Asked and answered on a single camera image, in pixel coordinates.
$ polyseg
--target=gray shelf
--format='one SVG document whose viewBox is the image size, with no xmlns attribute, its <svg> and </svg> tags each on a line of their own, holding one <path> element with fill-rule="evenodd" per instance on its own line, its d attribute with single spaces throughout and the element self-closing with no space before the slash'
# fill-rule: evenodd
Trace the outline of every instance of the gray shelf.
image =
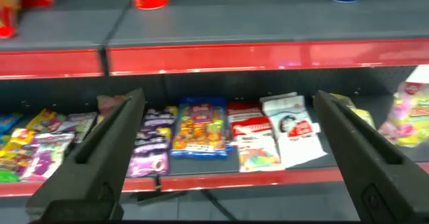
<svg viewBox="0 0 429 224">
<path fill-rule="evenodd" d="M 420 38 L 429 0 L 171 0 L 128 10 L 108 47 Z"/>
<path fill-rule="evenodd" d="M 392 96 L 377 96 L 377 97 L 352 97 L 356 107 L 370 112 L 376 128 L 385 121 L 391 103 Z M 313 122 L 318 122 L 318 118 L 314 109 L 309 105 L 307 110 Z M 292 169 L 303 168 L 323 168 L 336 166 L 335 158 L 330 149 L 328 140 L 323 132 L 318 134 L 320 143 L 328 155 L 319 159 L 309 161 L 307 163 L 294 166 Z M 429 143 L 422 143 L 415 148 L 398 147 L 405 155 L 410 157 L 415 162 L 429 162 Z M 230 152 L 227 160 L 190 160 L 190 159 L 169 159 L 170 175 L 187 175 L 187 174 L 222 174 L 226 172 L 238 172 L 239 161 L 237 152 Z"/>
<path fill-rule="evenodd" d="M 99 48 L 131 0 L 56 0 L 20 13 L 18 34 L 0 51 Z"/>
</svg>

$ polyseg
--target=blue candy bag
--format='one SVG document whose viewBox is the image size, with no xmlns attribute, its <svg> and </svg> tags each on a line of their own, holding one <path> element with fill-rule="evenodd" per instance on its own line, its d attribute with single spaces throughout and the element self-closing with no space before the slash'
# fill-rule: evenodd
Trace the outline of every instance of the blue candy bag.
<svg viewBox="0 0 429 224">
<path fill-rule="evenodd" d="M 220 97 L 180 99 L 171 156 L 227 158 L 225 108 Z"/>
<path fill-rule="evenodd" d="M 19 119 L 21 119 L 22 114 L 20 113 L 10 113 L 0 115 L 0 133 L 4 133 L 9 130 Z"/>
</svg>

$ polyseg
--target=store shelf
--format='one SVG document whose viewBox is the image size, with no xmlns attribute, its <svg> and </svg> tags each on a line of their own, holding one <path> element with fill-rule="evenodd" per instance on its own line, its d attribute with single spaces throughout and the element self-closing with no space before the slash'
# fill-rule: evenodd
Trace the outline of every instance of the store shelf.
<svg viewBox="0 0 429 224">
<path fill-rule="evenodd" d="M 43 182 L 0 183 L 0 197 L 31 196 L 41 187 Z M 152 178 L 126 179 L 122 192 L 154 191 L 155 182 Z"/>
<path fill-rule="evenodd" d="M 99 49 L 130 0 L 57 0 L 20 14 L 0 41 L 0 80 L 101 76 Z"/>
<path fill-rule="evenodd" d="M 427 64 L 428 3 L 171 0 L 131 8 L 107 44 L 110 74 Z"/>
<path fill-rule="evenodd" d="M 379 127 L 385 121 L 392 96 L 352 97 L 352 100 L 358 108 L 368 110 L 373 117 L 375 126 Z M 313 108 L 309 105 L 307 109 L 312 120 L 318 121 Z M 228 160 L 223 163 L 222 160 L 170 158 L 170 174 L 161 178 L 162 190 L 198 190 L 202 188 L 342 181 L 341 173 L 336 167 L 335 158 L 326 136 L 323 133 L 319 133 L 318 136 L 324 151 L 328 155 L 284 171 L 239 173 L 238 157 L 237 153 L 234 152 L 230 153 Z M 429 172 L 429 142 L 420 144 L 416 148 L 400 148 L 400 150 Z"/>
</svg>

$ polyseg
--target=red shelf edge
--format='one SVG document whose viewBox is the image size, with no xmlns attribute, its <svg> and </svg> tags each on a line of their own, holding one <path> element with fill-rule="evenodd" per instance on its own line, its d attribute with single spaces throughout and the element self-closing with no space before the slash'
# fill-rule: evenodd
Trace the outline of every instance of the red shelf edge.
<svg viewBox="0 0 429 224">
<path fill-rule="evenodd" d="M 43 182 L 0 183 L 0 197 L 27 197 L 41 187 Z M 154 191 L 152 178 L 125 179 L 122 192 Z"/>
<path fill-rule="evenodd" d="M 419 163 L 429 173 L 429 163 Z M 244 186 L 266 186 L 277 184 L 309 184 L 343 181 L 337 167 L 275 172 L 253 172 L 234 174 L 201 174 L 196 176 L 161 177 L 162 191 L 200 190 Z"/>
<path fill-rule="evenodd" d="M 429 38 L 107 48 L 112 76 L 413 66 L 429 64 Z"/>
<path fill-rule="evenodd" d="M 0 52 L 0 80 L 102 76 L 97 49 Z"/>
</svg>

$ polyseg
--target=purple candy package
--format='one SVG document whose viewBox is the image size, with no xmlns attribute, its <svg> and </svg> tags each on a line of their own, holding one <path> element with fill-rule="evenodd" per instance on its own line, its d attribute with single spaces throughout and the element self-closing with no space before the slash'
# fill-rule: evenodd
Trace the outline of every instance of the purple candy package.
<svg viewBox="0 0 429 224">
<path fill-rule="evenodd" d="M 73 133 L 36 134 L 32 145 L 38 146 L 38 148 L 22 174 L 21 180 L 48 179 L 61 165 L 64 160 L 64 152 L 73 139 Z"/>
<path fill-rule="evenodd" d="M 150 152 L 142 156 L 134 154 L 129 163 L 127 177 L 137 178 L 151 173 L 167 174 L 167 171 L 167 152 Z"/>
<path fill-rule="evenodd" d="M 93 126 L 97 113 L 73 113 L 67 115 L 66 121 L 64 121 L 56 130 L 60 133 L 74 133 L 73 142 L 80 144 L 91 126 Z"/>
<path fill-rule="evenodd" d="M 149 109 L 143 117 L 137 133 L 134 152 L 127 176 L 142 177 L 150 173 L 166 174 L 168 171 L 167 151 L 171 146 L 172 126 L 177 116 L 176 107 L 162 111 Z"/>
</svg>

